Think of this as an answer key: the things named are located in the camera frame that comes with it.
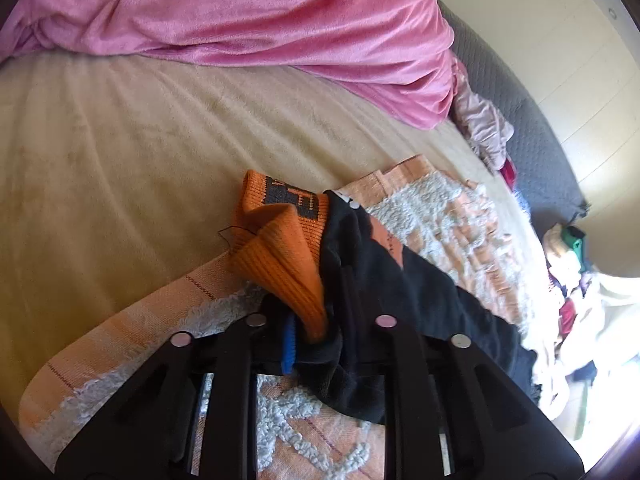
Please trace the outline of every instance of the white fluffy pattern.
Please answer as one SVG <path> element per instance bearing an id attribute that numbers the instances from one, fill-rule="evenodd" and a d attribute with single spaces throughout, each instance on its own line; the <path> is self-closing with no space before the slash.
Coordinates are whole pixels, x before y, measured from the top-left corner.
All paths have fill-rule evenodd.
<path id="1" fill-rule="evenodd" d="M 111 372 L 87 381 L 60 404 L 59 410 L 24 437 L 31 449 L 53 471 L 58 456 L 89 419 L 174 332 L 185 330 L 196 337 L 222 332 L 236 319 L 260 307 L 264 291 L 248 286 L 231 296 L 201 304 L 177 326 L 167 330 L 148 348 L 131 348 L 131 359 Z"/>
<path id="2" fill-rule="evenodd" d="M 484 204 L 478 215 L 460 218 L 452 211 L 450 204 L 463 191 L 476 205 Z M 462 276 L 471 278 L 476 284 L 471 293 L 486 308 L 499 313 L 504 310 L 503 306 L 495 305 L 495 301 L 500 301 L 500 298 L 493 297 L 485 287 L 485 273 L 492 269 L 486 266 L 474 268 L 470 263 L 472 253 L 479 246 L 487 246 L 508 282 L 522 282 L 522 270 L 508 254 L 509 237 L 498 233 L 487 236 L 487 219 L 496 217 L 494 208 L 494 204 L 486 197 L 482 184 L 471 189 L 439 171 L 432 171 L 369 207 L 367 212 L 404 245 L 408 244 L 409 236 L 418 231 L 424 241 L 424 246 L 418 254 L 439 269 L 449 269 L 446 272 L 457 285 L 460 285 Z M 460 244 L 454 236 L 454 228 L 463 225 L 472 226 L 471 231 L 475 236 L 466 241 L 467 245 Z M 451 248 L 463 256 L 460 258 L 463 264 L 462 276 L 450 266 L 451 254 L 447 253 L 447 250 L 450 251 Z M 518 326 L 522 332 L 525 332 L 529 325 L 530 304 L 531 298 L 527 297 L 524 287 L 518 287 Z"/>
<path id="3" fill-rule="evenodd" d="M 276 440 L 280 439 L 287 446 L 309 460 L 324 473 L 325 480 L 344 480 L 345 475 L 362 467 L 369 459 L 370 446 L 366 442 L 354 444 L 353 449 L 340 462 L 334 462 L 331 457 L 318 450 L 316 446 L 305 440 L 303 435 L 295 431 L 289 420 L 292 418 L 307 418 L 318 415 L 322 402 L 311 395 L 305 388 L 294 386 L 282 392 L 277 397 L 266 396 L 262 392 L 265 385 L 280 382 L 279 377 L 258 375 L 256 395 L 256 455 L 258 471 L 264 471 L 273 462 Z M 208 381 L 204 388 L 204 397 L 209 398 L 212 382 Z M 200 409 L 200 419 L 203 421 L 207 413 L 208 401 L 204 400 Z M 198 474 L 198 460 L 200 448 L 194 450 L 194 466 L 191 471 Z"/>

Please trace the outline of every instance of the bed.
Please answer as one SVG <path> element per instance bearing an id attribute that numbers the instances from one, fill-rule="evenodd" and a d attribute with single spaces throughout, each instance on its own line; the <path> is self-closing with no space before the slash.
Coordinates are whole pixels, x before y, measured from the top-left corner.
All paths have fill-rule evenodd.
<path id="1" fill-rule="evenodd" d="M 516 127 L 508 150 L 538 234 L 584 215 L 584 197 L 535 102 L 442 10 L 474 90 Z M 295 68 L 42 52 L 0 67 L 0 131 L 0 401 L 14 420 L 48 359 L 228 248 L 220 233 L 247 169 L 320 192 L 422 154 L 486 187 L 544 307 L 535 231 L 453 122 L 419 130 Z M 543 318 L 542 330 L 552 333 L 553 321 Z"/>

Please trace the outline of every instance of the orange sock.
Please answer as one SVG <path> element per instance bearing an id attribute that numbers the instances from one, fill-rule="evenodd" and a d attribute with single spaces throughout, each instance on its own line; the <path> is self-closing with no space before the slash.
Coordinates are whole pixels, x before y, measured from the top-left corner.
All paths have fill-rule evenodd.
<path id="1" fill-rule="evenodd" d="M 286 303 L 312 342 L 321 340 L 327 328 L 319 273 L 327 215 L 325 194 L 249 171 L 232 229 L 234 270 Z"/>

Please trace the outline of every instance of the pink clothing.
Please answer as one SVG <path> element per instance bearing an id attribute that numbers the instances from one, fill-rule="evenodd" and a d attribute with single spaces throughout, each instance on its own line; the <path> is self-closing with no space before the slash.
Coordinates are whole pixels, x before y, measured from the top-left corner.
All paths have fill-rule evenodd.
<path id="1" fill-rule="evenodd" d="M 507 141 L 513 137 L 513 126 L 489 99 L 472 91 L 466 67 L 455 57 L 453 73 L 453 115 L 456 125 L 487 169 L 497 174 L 507 163 Z"/>
<path id="2" fill-rule="evenodd" d="M 0 61 L 60 47 L 293 65 L 431 128 L 452 102 L 452 41 L 436 0 L 20 0 L 0 30 Z"/>

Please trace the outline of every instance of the wooden floor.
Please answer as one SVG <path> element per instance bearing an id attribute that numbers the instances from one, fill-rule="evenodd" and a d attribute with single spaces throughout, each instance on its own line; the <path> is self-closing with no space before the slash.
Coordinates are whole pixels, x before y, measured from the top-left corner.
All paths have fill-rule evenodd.
<path id="1" fill-rule="evenodd" d="M 508 63 L 550 121 L 593 207 L 609 274 L 640 276 L 640 70 L 593 0 L 443 0 Z"/>

